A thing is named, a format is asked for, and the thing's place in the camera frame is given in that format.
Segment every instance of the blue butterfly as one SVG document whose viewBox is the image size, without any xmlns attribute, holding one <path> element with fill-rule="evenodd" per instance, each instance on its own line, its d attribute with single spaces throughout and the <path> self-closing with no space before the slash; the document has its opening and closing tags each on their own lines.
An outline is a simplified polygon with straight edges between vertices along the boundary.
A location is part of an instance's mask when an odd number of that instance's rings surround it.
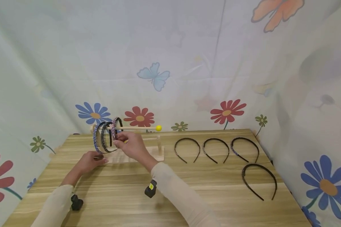
<svg viewBox="0 0 341 227">
<path fill-rule="evenodd" d="M 149 69 L 145 67 L 137 73 L 138 77 L 142 79 L 150 79 L 156 91 L 161 91 L 164 88 L 165 81 L 170 77 L 169 71 L 158 73 L 159 65 L 159 62 L 153 63 Z"/>
</svg>

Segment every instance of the hand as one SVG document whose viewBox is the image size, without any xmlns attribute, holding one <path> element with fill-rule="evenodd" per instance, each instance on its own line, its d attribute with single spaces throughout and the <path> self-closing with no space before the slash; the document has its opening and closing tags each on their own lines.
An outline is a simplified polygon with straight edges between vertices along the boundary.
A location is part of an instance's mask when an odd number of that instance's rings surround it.
<svg viewBox="0 0 341 227">
<path fill-rule="evenodd" d="M 118 140 L 114 141 L 114 144 L 118 146 L 125 155 L 133 158 L 139 162 L 139 160 L 143 157 L 149 156 L 149 152 L 144 145 L 143 138 L 140 134 L 136 134 L 134 132 L 123 131 L 118 135 Z"/>
<path fill-rule="evenodd" d="M 77 162 L 73 169 L 78 170 L 80 174 L 91 172 L 94 168 L 109 162 L 103 155 L 99 156 L 97 151 L 88 151 Z"/>
</svg>

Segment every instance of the floral curtain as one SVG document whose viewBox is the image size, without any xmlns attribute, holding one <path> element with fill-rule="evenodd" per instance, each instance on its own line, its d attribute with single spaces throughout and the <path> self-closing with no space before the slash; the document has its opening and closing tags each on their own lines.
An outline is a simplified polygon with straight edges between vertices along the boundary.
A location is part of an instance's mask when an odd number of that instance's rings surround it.
<svg viewBox="0 0 341 227">
<path fill-rule="evenodd" d="M 312 225 L 341 226 L 341 0 L 0 1 L 0 226 L 114 117 L 249 128 Z"/>
</svg>

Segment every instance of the black headband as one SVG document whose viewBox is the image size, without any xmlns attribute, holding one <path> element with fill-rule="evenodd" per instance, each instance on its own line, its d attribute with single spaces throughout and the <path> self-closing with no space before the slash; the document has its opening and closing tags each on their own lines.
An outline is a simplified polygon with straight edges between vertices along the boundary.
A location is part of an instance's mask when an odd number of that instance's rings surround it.
<svg viewBox="0 0 341 227">
<path fill-rule="evenodd" d="M 244 138 L 244 137 L 236 137 L 235 139 L 233 139 L 232 141 L 231 141 L 231 145 L 230 145 L 230 147 L 231 147 L 231 150 L 233 151 L 233 153 L 235 153 L 235 155 L 237 155 L 237 156 L 239 156 L 242 160 L 244 160 L 245 162 L 249 162 L 248 160 L 246 160 L 245 158 L 243 158 L 241 155 L 239 155 L 235 150 L 234 150 L 234 148 L 233 148 L 233 146 L 234 146 L 234 141 L 236 141 L 236 140 L 238 140 L 238 139 L 243 139 L 243 140 L 246 140 L 246 141 L 249 141 L 250 143 L 252 143 L 255 147 L 256 147 L 256 149 L 257 149 L 257 151 L 258 151 L 258 155 L 257 155 L 257 157 L 256 157 L 256 160 L 255 160 L 255 163 L 256 163 L 256 161 L 258 160 L 258 158 L 259 158 L 259 148 L 258 148 L 258 146 L 253 142 L 253 141 L 251 141 L 250 139 L 247 139 L 247 138 Z"/>
<path fill-rule="evenodd" d="M 201 146 L 197 143 L 196 140 L 194 140 L 194 139 L 192 139 L 192 138 L 182 138 L 182 139 L 178 140 L 178 141 L 175 143 L 175 145 L 174 145 L 174 152 L 176 153 L 176 155 L 178 156 L 178 158 L 180 158 L 182 161 L 184 161 L 185 163 L 187 163 L 183 158 L 181 158 L 181 156 L 178 155 L 178 153 L 177 153 L 177 151 L 176 151 L 176 147 L 177 147 L 178 142 L 180 142 L 180 141 L 182 141 L 182 140 L 185 140 L 185 139 L 189 139 L 189 140 L 195 142 L 195 143 L 197 144 L 197 146 L 198 146 L 198 149 L 199 149 L 199 150 L 198 150 L 197 157 L 196 157 L 195 160 L 194 160 L 194 162 L 195 162 L 195 161 L 197 160 L 198 156 L 200 155 Z"/>
<path fill-rule="evenodd" d="M 257 167 L 260 167 L 262 168 L 263 170 L 265 170 L 266 172 L 268 172 L 271 177 L 273 177 L 273 180 L 274 180 L 274 184 L 275 184 L 275 189 L 274 189 L 274 194 L 273 194 L 273 197 L 272 197 L 272 200 L 274 199 L 274 196 L 275 196 L 275 193 L 277 192 L 277 189 L 278 189 L 278 184 L 277 184 L 277 180 L 275 179 L 275 176 L 273 175 L 272 172 L 270 172 L 269 169 L 267 169 L 266 167 L 263 167 L 262 165 L 259 165 L 259 164 L 256 164 L 256 163 L 252 163 L 252 164 L 247 164 L 245 165 L 244 169 L 242 169 L 242 180 L 244 181 L 245 185 L 257 196 L 259 197 L 261 200 L 264 201 L 264 199 L 259 196 L 254 190 L 252 190 L 252 188 L 247 184 L 246 180 L 245 180 L 245 175 L 246 175 L 246 169 L 250 166 L 257 166 Z"/>
<path fill-rule="evenodd" d="M 227 145 L 227 143 L 225 143 L 225 141 L 223 141 L 223 140 L 221 140 L 221 139 L 218 139 L 218 138 L 210 138 L 210 139 L 207 139 L 207 140 L 203 143 L 203 146 L 202 146 L 203 153 L 205 153 L 205 155 L 207 155 L 207 157 L 209 157 L 214 163 L 218 164 L 218 162 L 216 162 L 213 158 L 211 158 L 211 157 L 206 153 L 206 151 L 205 151 L 206 143 L 207 143 L 208 141 L 210 141 L 210 140 L 217 140 L 217 141 L 220 141 L 220 142 L 222 142 L 223 144 L 225 144 L 225 146 L 227 147 L 228 153 L 227 153 L 227 156 L 226 156 L 226 158 L 225 158 L 225 160 L 224 160 L 224 162 L 223 162 L 223 163 L 225 163 L 226 159 L 229 157 L 230 148 L 229 148 L 229 146 Z"/>
</svg>

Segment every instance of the wooden base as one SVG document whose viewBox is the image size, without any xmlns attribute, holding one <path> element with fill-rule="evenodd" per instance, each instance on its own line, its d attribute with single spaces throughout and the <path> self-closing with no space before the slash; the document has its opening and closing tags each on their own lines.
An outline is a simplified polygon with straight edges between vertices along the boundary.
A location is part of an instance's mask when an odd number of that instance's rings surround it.
<svg viewBox="0 0 341 227">
<path fill-rule="evenodd" d="M 154 147 L 146 147 L 151 156 L 153 156 L 157 161 L 164 161 L 164 146 L 161 147 L 160 152 L 158 150 L 158 146 Z M 128 163 L 128 162 L 136 162 L 136 160 L 129 158 L 125 155 L 125 153 L 118 149 L 117 151 L 104 154 L 104 157 L 109 160 L 108 163 Z"/>
</svg>

